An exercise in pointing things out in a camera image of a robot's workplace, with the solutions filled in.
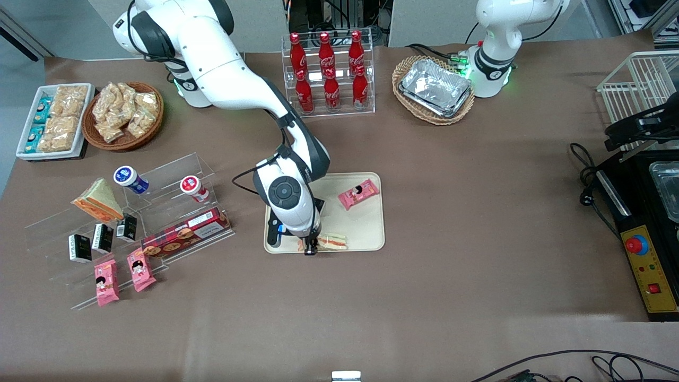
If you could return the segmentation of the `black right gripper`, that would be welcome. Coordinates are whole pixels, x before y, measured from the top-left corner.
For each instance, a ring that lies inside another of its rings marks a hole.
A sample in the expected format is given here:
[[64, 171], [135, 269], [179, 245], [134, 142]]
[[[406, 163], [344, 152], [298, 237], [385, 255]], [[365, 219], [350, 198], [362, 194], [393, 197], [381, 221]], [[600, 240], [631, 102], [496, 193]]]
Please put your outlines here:
[[[267, 218], [266, 243], [271, 248], [279, 248], [284, 237], [298, 239], [298, 237], [292, 235], [291, 232], [288, 232], [286, 227], [284, 227], [284, 225], [282, 225], [282, 222], [277, 218], [274, 211], [269, 209]], [[304, 237], [303, 245], [305, 256], [315, 256], [318, 251], [318, 237], [317, 236]]]

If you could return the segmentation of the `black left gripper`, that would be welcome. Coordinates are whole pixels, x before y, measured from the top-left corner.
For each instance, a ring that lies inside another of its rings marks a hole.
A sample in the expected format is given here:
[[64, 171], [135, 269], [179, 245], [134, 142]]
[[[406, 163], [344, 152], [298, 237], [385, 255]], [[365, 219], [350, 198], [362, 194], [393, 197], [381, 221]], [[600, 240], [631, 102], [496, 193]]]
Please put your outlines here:
[[613, 152], [625, 145], [644, 141], [671, 141], [678, 138], [678, 106], [665, 104], [662, 110], [638, 119], [621, 119], [604, 130], [604, 145]]

